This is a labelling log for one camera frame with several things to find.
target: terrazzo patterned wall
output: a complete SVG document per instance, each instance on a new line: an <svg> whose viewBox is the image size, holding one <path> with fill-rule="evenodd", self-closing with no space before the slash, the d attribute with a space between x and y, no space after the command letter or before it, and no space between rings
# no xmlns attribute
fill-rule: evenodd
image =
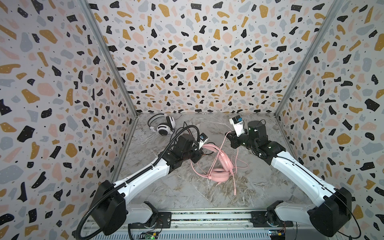
<svg viewBox="0 0 384 240"><path fill-rule="evenodd" d="M0 238L73 239L132 116L76 2L0 8Z"/></svg>
<svg viewBox="0 0 384 240"><path fill-rule="evenodd" d="M304 165L352 193L366 240L384 237L383 4L345 1L278 117Z"/></svg>
<svg viewBox="0 0 384 240"><path fill-rule="evenodd" d="M333 1L90 0L138 112L274 112Z"/></svg>

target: white headphones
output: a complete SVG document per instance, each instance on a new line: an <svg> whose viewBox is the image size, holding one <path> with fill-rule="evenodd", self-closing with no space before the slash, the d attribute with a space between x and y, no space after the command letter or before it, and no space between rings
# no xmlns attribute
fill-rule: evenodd
<svg viewBox="0 0 384 240"><path fill-rule="evenodd" d="M154 126L151 126L151 123L158 119L158 118L166 118L167 122L160 123L157 128ZM172 132L172 130L176 127L175 119L172 116L168 116L164 113L158 113L152 116L148 122L148 127L151 129L152 132L158 132L160 135L166 136Z"/></svg>

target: marble table surface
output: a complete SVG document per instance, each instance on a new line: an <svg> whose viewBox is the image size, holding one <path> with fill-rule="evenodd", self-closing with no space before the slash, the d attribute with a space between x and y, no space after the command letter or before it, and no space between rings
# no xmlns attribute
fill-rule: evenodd
<svg viewBox="0 0 384 240"><path fill-rule="evenodd" d="M176 129L187 124L196 125L200 133L205 133L209 142L221 145L226 132L233 131L229 119L237 114L170 114L176 120ZM139 120L129 146L127 156L122 163L120 178L127 177L140 170L162 151L170 141L170 136L161 136L150 131L147 126L152 114L140 114ZM286 148L283 136L279 131L272 114L241 114L247 124L252 120L265 119L268 138L277 141ZM165 122L164 118L155 120L153 125ZM237 150L230 147L230 141L225 140L223 150L228 156L236 155ZM215 153L203 156L199 164L207 170L211 166ZM238 159L246 162L249 167L238 169L235 175L237 194L233 194L233 179L217 184L207 178L198 176L191 168L190 160L183 162L182 166L169 175L152 183L140 192L132 203L149 201L158 209L179 208L239 208L256 207L265 208L276 200L292 203L310 203L310 199L291 180L280 171L269 166L250 150L239 147Z"/></svg>

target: pink ear cushion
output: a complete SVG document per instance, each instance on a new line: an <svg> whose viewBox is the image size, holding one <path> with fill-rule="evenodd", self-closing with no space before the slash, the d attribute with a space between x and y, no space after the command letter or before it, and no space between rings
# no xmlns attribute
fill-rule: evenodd
<svg viewBox="0 0 384 240"><path fill-rule="evenodd" d="M225 182L229 179L230 173L222 168L215 168L212 170L209 179L214 182Z"/></svg>
<svg viewBox="0 0 384 240"><path fill-rule="evenodd" d="M210 145L204 144L202 147L207 149L207 150L213 151L213 152L218 151L218 148L214 147L213 145L210 146ZM221 151L219 156L218 156L218 160L219 160L220 164L223 166L224 170L226 172L229 172L230 170L232 170L234 168L234 165L232 164L231 160L224 161L223 159L229 159L229 157L227 156L227 154L225 152Z"/></svg>

